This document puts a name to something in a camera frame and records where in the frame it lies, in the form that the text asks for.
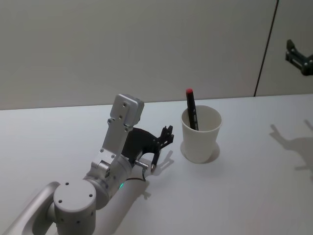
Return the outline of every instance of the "white paper cup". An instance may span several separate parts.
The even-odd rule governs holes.
[[[222,125],[222,116],[215,109],[196,105],[199,131],[190,128],[188,110],[181,115],[183,154],[193,163],[209,160],[216,146],[216,138]]]

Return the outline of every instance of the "robotic arm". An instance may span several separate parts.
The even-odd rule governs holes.
[[[147,152],[158,159],[160,150],[173,142],[172,126],[156,138],[134,128],[144,103],[130,95],[116,96],[102,148],[82,180],[61,185],[52,182],[28,204],[3,235],[44,235],[56,223],[59,235],[92,235],[96,210],[106,206],[134,165],[149,167],[140,158]]]

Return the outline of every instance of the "cup rim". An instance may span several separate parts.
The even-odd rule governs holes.
[[[222,115],[221,115],[216,109],[214,109],[214,108],[212,108],[212,107],[210,107],[210,106],[207,106],[207,105],[196,105],[196,107],[200,107],[200,106],[203,106],[203,107],[209,108],[209,109],[213,109],[215,112],[217,112],[217,113],[220,115],[220,117],[221,117],[221,123],[219,124],[219,126],[216,127],[216,128],[214,128],[214,129],[212,129],[212,130],[209,130],[209,131],[197,131],[197,130],[192,129],[191,127],[187,126],[187,125],[185,124],[185,122],[182,120],[182,114],[183,114],[186,110],[188,110],[188,108],[186,108],[186,109],[185,109],[184,111],[182,111],[182,113],[181,113],[180,121],[181,121],[182,125],[184,125],[187,129],[189,129],[189,130],[191,130],[191,131],[194,131],[194,132],[197,132],[197,133],[199,133],[199,132],[200,132],[200,133],[209,133],[209,132],[213,132],[213,131],[215,131],[215,130],[218,130],[218,129],[221,127],[222,123],[223,123],[223,117],[222,117]]]

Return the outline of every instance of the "white wall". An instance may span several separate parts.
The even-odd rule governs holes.
[[[2,0],[0,109],[251,96],[271,0]]]
[[[288,39],[305,56],[313,54],[312,10],[312,0],[279,1],[257,95],[313,93],[313,76],[285,60]]]

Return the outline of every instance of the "table surface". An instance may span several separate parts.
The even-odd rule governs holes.
[[[127,181],[97,211],[94,234],[313,234],[313,94],[197,104],[223,116],[213,161],[193,164],[180,151],[184,101],[145,104],[137,127],[159,135],[172,125],[174,143],[162,150],[155,175]],[[0,234],[41,187],[85,176],[110,110],[0,111]]]

